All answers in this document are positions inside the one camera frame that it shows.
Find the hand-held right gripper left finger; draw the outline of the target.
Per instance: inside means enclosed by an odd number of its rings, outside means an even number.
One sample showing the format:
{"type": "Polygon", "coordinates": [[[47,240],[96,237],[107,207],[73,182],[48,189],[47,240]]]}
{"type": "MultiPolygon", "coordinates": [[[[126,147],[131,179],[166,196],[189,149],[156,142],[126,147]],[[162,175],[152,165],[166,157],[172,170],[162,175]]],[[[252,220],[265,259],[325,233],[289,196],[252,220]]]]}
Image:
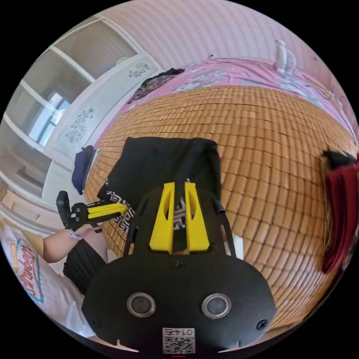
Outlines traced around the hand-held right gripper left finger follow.
{"type": "Polygon", "coordinates": [[[175,183],[165,183],[149,246],[151,250],[172,250],[174,235],[175,183]]]}

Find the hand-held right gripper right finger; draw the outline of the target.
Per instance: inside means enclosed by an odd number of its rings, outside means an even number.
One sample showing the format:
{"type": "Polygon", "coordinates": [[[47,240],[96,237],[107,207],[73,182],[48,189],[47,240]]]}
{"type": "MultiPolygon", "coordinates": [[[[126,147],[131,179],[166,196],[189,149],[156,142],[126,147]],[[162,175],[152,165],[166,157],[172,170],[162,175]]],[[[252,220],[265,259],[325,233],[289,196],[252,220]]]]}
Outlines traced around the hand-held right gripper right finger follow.
{"type": "Polygon", "coordinates": [[[210,243],[207,235],[196,185],[184,184],[187,250],[189,252],[207,251],[210,243]]]}

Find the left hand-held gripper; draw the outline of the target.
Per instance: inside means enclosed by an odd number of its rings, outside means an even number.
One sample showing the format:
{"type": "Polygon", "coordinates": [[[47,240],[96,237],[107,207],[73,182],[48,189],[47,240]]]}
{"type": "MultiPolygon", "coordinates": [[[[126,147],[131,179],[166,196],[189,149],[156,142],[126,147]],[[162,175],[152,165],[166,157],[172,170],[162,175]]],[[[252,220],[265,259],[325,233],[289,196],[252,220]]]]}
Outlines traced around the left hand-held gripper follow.
{"type": "Polygon", "coordinates": [[[85,224],[92,226],[96,233],[102,231],[100,223],[122,216],[126,212],[126,205],[112,203],[103,205],[103,201],[89,204],[76,203],[71,208],[70,229],[76,232],[85,224]]]}

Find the person's left hand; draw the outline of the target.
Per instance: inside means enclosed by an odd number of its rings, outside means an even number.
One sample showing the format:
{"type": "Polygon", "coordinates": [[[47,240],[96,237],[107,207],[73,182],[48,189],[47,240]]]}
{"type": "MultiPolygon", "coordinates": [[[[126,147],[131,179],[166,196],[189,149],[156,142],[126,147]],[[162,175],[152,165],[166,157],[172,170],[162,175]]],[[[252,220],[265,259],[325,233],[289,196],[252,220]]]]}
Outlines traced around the person's left hand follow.
{"type": "Polygon", "coordinates": [[[85,239],[89,241],[90,239],[96,238],[98,233],[90,224],[84,224],[74,232],[74,235],[77,240],[85,239]]]}

